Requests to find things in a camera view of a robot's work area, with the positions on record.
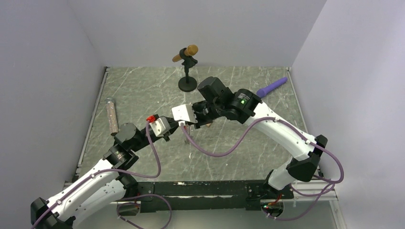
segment white arm segment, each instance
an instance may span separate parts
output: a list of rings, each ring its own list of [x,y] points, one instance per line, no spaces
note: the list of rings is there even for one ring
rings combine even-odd
[[[263,117],[275,117],[286,121],[281,116],[271,110],[267,104],[260,103],[254,110],[255,116],[249,117],[245,125],[250,125],[253,121]],[[306,144],[294,131],[289,127],[279,122],[271,120],[262,121],[254,126],[277,143],[282,145],[296,160],[302,161],[309,158],[308,153],[314,150],[314,146]],[[315,137],[299,130],[309,141],[316,143]],[[282,190],[286,185],[291,184],[296,179],[293,178],[286,170],[287,165],[291,162],[291,158],[279,168],[275,169],[268,180],[268,184],[277,190]]]
[[[74,182],[71,186],[69,186],[62,192],[56,194],[55,196],[49,198],[48,207],[52,206],[55,202],[57,202],[66,192],[68,192],[73,187],[75,187],[84,178],[92,175],[93,173],[95,173],[99,170],[108,169],[111,167],[112,167],[112,165],[107,160],[103,160],[103,159],[99,160],[98,163],[90,171],[88,171],[80,179],[78,179],[76,182]],[[85,202],[89,197],[91,197],[100,188],[104,187],[105,184],[116,179],[118,177],[118,175],[119,175],[118,172],[105,172],[105,173],[99,174],[99,175],[95,176],[94,178],[88,180],[80,188],[75,190],[68,198],[66,198],[60,205],[56,206],[52,210],[52,213],[58,212],[59,213],[58,219],[60,219],[62,221],[66,221],[67,219],[69,219],[71,216],[73,216],[75,214],[75,211],[77,208],[79,208],[79,205],[81,205],[83,202]]]
[[[122,199],[125,192],[122,183],[118,180],[113,180],[101,187],[77,208],[77,211],[75,211],[74,214],[76,219],[73,222],[73,228],[76,228],[84,219],[91,216],[107,204]]]

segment table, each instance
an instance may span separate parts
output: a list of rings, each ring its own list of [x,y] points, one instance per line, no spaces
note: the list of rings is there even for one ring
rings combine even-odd
[[[197,90],[185,93],[178,89],[177,83],[182,76],[184,71],[181,67],[108,68],[83,161],[79,162],[80,175],[101,159],[113,144],[105,106],[107,97],[112,96],[116,100],[119,125],[130,122],[142,129],[150,115],[171,116],[172,107],[203,100]],[[208,76],[214,76],[233,92],[240,88],[256,92],[288,74],[285,67],[195,66],[190,69],[190,76],[198,83]],[[263,101],[287,121],[305,129],[290,80],[267,95]],[[245,129],[246,126],[237,121],[219,118],[211,127],[193,130],[191,135],[204,149],[221,153],[231,148]],[[232,154],[221,158],[206,156],[186,144],[180,130],[170,138],[169,142],[160,140],[155,143],[162,165],[161,175],[156,179],[138,177],[138,181],[264,179],[271,169],[279,167],[289,157],[286,149],[255,129],[249,132]],[[139,160],[129,171],[147,175],[157,173],[156,161],[149,146],[136,154]]]

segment purple stick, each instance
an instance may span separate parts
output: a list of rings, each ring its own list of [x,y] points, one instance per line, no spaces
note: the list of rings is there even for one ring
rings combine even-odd
[[[274,83],[271,83],[269,86],[264,87],[259,89],[256,94],[257,96],[259,96],[260,98],[265,97],[269,92],[273,91],[274,89],[278,88],[279,86],[281,86],[282,84],[284,84],[285,82],[287,82],[287,77],[283,77],[277,81],[275,81]]]

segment round black base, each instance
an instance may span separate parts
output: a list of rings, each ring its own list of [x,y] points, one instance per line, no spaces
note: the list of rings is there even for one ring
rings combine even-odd
[[[179,80],[179,88],[184,92],[192,92],[197,88],[197,81],[189,76],[189,83],[186,83],[186,77]]]

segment marble table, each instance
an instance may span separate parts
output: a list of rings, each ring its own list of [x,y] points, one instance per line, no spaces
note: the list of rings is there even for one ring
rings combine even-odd
[[[184,76],[181,67],[111,67],[101,93],[90,136],[85,147],[81,172],[87,172],[113,144],[109,134],[105,99],[116,100],[119,125],[134,123],[139,129],[145,127],[146,118],[152,114],[171,116],[171,108],[203,100],[195,90],[185,93],[177,83]],[[288,76],[285,67],[209,67],[196,66],[190,70],[197,82],[214,76],[233,92],[240,88],[256,92],[282,77]],[[304,130],[300,109],[289,81],[277,88],[263,101],[280,116]],[[235,144],[246,126],[236,121],[219,118],[211,127],[192,130],[194,140],[204,149],[221,153]],[[171,141],[155,143],[162,173],[156,179],[137,178],[138,181],[213,181],[264,179],[271,169],[283,164],[289,157],[286,149],[263,133],[252,129],[239,147],[230,155],[214,158],[204,155],[184,142],[180,130],[170,136]],[[157,172],[151,148],[136,152],[138,162],[132,172],[153,175]]]

